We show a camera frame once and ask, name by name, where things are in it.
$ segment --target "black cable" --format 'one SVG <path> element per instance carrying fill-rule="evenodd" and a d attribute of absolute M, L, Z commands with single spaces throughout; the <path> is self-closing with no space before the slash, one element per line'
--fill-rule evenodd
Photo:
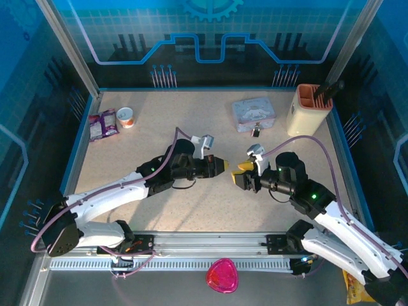
<path fill-rule="evenodd" d="M 288 203 L 288 202 L 289 202 L 289 200 L 288 200 L 288 201 L 279 201 L 277 198 L 275 198 L 275 197 L 273 196 L 273 194 L 272 194 L 272 192 L 271 192 L 270 189 L 268 189 L 268 191 L 269 191 L 269 194 L 270 194 L 270 196 L 272 197 L 272 199 L 274 199 L 276 202 L 282 203 L 282 204 L 285 204 L 285 203 Z"/>
<path fill-rule="evenodd" d="M 190 186 L 187 186 L 187 187 L 174 187 L 174 183 L 173 183 L 173 185 L 171 185 L 171 188 L 177 189 L 177 190 L 186 190 L 186 189 L 192 188 L 192 186 L 194 186 L 196 182 L 197 180 L 194 178 L 194 182 Z"/>

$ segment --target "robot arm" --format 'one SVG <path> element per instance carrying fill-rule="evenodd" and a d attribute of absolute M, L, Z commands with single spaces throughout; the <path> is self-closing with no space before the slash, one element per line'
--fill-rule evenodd
<path fill-rule="evenodd" d="M 75 247 L 98 245 L 113 248 L 121 253 L 125 252 L 135 239 L 126 222 L 90 221 L 123 204 L 165 191 L 171 188 L 177 179 L 205 179 L 224 172 L 228 162 L 213 155 L 204 156 L 204 150 L 211 148 L 213 140 L 209 135 L 201 138 L 193 137 L 192 141 L 179 139 L 168 163 L 153 177 L 152 174 L 168 157 L 170 147 L 163 156 L 155 157 L 142 164 L 136 171 L 120 180 L 86 193 L 69 195 L 56 203 L 38 218 L 39 229 L 62 209 L 78 201 L 81 202 L 80 205 L 74 206 L 63 214 L 44 232 L 42 238 L 48 255 L 61 256 Z"/>
<path fill-rule="evenodd" d="M 403 254 L 366 229 L 336 202 L 335 195 L 325 186 L 309 179 L 305 164 L 295 153 L 279 154 L 276 157 L 276 170 L 271 170 L 265 158 L 259 161 L 256 155 L 263 152 L 263 148 L 255 146 L 258 146 L 256 150 L 252 146 L 247 151 L 249 161 L 239 166 L 241 171 L 233 172 L 234 183 L 243 190 L 253 190 L 255 193 L 267 188 L 270 193 L 289 195 L 289 201 L 297 211 L 327 228 L 345 245 L 317 235 L 317 230 L 312 229 L 311 224 L 310 227 L 300 226 L 302 230 L 297 235 L 289 235 L 288 243 L 295 250 L 321 255 L 348 271 L 365 285 L 368 294 L 381 305 L 395 305 L 408 290 L 405 275 L 392 260 L 394 258 L 397 263 L 406 266 Z M 377 242 L 388 254 L 370 240 Z"/>

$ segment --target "purple snack bag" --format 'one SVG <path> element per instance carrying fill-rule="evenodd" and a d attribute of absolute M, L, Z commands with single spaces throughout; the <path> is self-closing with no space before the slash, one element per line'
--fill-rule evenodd
<path fill-rule="evenodd" d="M 116 126 L 115 109 L 109 108 L 97 115 L 88 116 L 89 130 L 91 132 L 90 141 L 106 138 L 114 134 L 119 134 Z"/>

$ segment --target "paper cup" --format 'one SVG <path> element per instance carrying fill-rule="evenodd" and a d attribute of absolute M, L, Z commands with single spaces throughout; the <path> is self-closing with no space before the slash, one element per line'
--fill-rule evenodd
<path fill-rule="evenodd" d="M 135 118 L 133 118 L 133 111 L 129 107 L 123 107 L 116 112 L 116 118 L 119 120 L 123 128 L 129 129 L 135 124 Z"/>

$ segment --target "pink lid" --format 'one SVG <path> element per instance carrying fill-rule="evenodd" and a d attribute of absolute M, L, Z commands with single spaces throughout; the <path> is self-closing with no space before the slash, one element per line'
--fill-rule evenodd
<path fill-rule="evenodd" d="M 218 292 L 232 293 L 238 287 L 237 268 L 232 260 L 222 258 L 208 269 L 205 280 L 212 289 Z"/>

